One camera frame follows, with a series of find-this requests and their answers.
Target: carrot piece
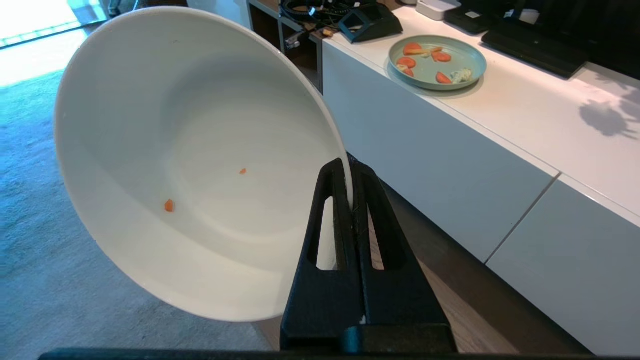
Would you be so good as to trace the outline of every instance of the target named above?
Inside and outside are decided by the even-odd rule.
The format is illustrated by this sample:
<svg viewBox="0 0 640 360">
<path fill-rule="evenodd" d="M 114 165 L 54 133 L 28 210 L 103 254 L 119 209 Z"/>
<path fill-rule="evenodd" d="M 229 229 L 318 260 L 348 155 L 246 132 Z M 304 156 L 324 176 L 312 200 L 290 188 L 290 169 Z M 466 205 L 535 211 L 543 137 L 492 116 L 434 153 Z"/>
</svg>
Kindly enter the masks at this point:
<svg viewBox="0 0 640 360">
<path fill-rule="evenodd" d="M 409 55 L 410 53 L 408 53 L 409 50 L 420 50 L 422 49 L 422 46 L 420 46 L 420 44 L 418 44 L 417 42 L 410 42 L 409 44 L 406 44 L 404 46 L 404 54 L 405 55 Z"/>
<path fill-rule="evenodd" d="M 438 71 L 438 74 L 436 74 L 436 81 L 441 84 L 451 84 L 451 79 L 449 79 L 445 74 L 442 74 L 440 71 Z"/>
<path fill-rule="evenodd" d="M 437 52 L 437 53 L 431 54 L 431 57 L 433 58 L 433 61 L 435 61 L 435 62 L 439 61 L 441 63 L 447 63 L 447 62 L 451 61 L 451 55 L 449 55 L 447 53 Z"/>
<path fill-rule="evenodd" d="M 164 210 L 168 213 L 173 213 L 173 200 L 169 199 L 165 202 Z"/>
<path fill-rule="evenodd" d="M 416 62 L 414 59 L 411 58 L 407 58 L 406 56 L 398 59 L 398 65 L 404 65 L 406 67 L 408 67 L 409 69 L 412 69 L 416 66 Z"/>
</svg>

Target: white bowl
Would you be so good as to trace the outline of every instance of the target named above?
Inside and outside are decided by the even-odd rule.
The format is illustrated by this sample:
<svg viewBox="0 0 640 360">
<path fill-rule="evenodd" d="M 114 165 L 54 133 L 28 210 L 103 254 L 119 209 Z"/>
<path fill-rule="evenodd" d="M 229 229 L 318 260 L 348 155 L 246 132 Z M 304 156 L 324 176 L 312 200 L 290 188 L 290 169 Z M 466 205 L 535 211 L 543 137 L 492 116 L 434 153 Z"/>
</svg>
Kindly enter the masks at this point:
<svg viewBox="0 0 640 360">
<path fill-rule="evenodd" d="M 151 8 L 100 27 L 64 73 L 55 121 L 65 185 L 100 248 L 196 315 L 283 313 L 325 163 L 343 160 L 352 204 L 315 88 L 264 39 L 210 13 Z"/>
</svg>

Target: blue carpet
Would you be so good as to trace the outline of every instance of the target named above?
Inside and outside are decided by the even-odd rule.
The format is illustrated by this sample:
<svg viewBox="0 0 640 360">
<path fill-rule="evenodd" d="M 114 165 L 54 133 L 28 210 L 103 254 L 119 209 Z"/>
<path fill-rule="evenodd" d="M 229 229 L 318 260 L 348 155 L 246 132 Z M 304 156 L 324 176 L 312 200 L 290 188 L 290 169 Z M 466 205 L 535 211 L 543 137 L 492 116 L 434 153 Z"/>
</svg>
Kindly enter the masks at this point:
<svg viewBox="0 0 640 360">
<path fill-rule="evenodd" d="M 61 72 L 0 88 L 0 359 L 58 347 L 267 350 L 248 323 L 187 314 L 134 284 L 76 215 L 58 172 Z"/>
</svg>

